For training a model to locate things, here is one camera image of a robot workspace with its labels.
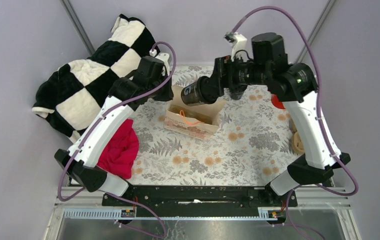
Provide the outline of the black cup lid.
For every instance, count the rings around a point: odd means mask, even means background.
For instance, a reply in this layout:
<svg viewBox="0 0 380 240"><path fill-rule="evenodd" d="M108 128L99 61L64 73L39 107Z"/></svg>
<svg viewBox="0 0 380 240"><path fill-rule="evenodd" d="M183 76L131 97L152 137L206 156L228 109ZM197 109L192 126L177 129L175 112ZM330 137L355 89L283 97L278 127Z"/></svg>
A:
<svg viewBox="0 0 380 240"><path fill-rule="evenodd" d="M203 104L213 104L218 98L215 82L208 76L201 76L197 80L197 89L199 101Z"/></svg>

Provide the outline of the black coffee cup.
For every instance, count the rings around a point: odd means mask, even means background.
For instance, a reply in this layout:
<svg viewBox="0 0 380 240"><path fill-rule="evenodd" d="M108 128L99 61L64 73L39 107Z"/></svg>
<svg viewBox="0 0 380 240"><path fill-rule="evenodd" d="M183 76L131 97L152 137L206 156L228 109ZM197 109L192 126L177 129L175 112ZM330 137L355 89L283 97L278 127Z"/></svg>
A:
<svg viewBox="0 0 380 240"><path fill-rule="evenodd" d="M196 81L184 87L181 91L181 100L187 106L199 106L210 104L210 101L203 95L201 82Z"/></svg>

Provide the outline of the single brown cup carrier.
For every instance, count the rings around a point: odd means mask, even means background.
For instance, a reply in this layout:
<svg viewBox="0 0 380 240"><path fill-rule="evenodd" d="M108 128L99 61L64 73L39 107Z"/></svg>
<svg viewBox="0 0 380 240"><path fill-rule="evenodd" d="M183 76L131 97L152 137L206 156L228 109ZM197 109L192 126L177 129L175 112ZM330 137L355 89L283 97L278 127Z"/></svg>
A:
<svg viewBox="0 0 380 240"><path fill-rule="evenodd" d="M197 125L197 124L209 124L213 123L213 119L205 114L198 113L187 108L171 105L168 109L174 114L180 115L181 119L188 125Z"/></svg>

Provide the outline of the peach paper bag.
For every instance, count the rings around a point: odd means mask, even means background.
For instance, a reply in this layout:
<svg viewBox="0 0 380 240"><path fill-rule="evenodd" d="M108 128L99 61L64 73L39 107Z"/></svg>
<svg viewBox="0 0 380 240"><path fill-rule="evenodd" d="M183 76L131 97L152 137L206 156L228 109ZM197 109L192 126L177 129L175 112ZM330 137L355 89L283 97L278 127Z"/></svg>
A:
<svg viewBox="0 0 380 240"><path fill-rule="evenodd" d="M181 99L182 89L177 85L172 87L174 97L167 105L164 127L199 140L209 139L220 128L220 112L227 101L188 106Z"/></svg>

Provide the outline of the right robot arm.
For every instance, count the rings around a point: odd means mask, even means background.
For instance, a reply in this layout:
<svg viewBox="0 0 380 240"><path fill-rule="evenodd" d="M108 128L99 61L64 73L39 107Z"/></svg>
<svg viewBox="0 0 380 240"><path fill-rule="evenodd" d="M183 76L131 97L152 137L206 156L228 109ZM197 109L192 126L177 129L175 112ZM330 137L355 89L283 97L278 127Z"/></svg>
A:
<svg viewBox="0 0 380 240"><path fill-rule="evenodd" d="M335 169L347 169L351 158L332 141L325 117L318 105L320 88L311 68L291 64L284 39L274 32L251 39L253 57L238 58L238 51L218 57L211 76L197 81L199 102L212 104L228 89L239 99L250 85L264 85L290 114L304 146L304 154L265 186L265 201L279 205L285 194L303 185L320 184Z"/></svg>

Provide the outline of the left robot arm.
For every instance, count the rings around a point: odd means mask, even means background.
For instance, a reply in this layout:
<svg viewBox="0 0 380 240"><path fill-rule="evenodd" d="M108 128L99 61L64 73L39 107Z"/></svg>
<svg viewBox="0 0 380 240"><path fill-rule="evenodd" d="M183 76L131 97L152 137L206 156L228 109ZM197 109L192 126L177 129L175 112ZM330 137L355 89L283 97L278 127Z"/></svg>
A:
<svg viewBox="0 0 380 240"><path fill-rule="evenodd" d="M56 151L54 158L62 167L63 176L71 177L88 192L113 194L122 206L132 202L129 183L97 164L114 134L140 105L148 99L160 102L173 99L170 58L164 52L145 56L136 70L114 82L100 112L82 136L67 150Z"/></svg>

